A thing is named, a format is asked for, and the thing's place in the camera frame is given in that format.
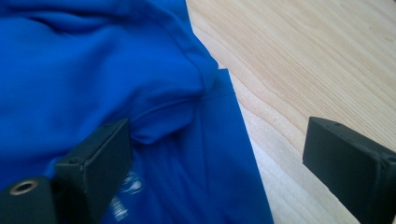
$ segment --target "blue fabric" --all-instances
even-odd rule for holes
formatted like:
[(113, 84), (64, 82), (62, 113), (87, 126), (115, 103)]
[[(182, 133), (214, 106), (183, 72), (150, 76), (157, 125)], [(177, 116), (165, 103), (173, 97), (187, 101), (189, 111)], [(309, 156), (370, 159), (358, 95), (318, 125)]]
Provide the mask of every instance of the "blue fabric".
[(226, 70), (185, 2), (4, 0), (0, 189), (129, 118), (134, 165), (103, 223), (268, 223)]

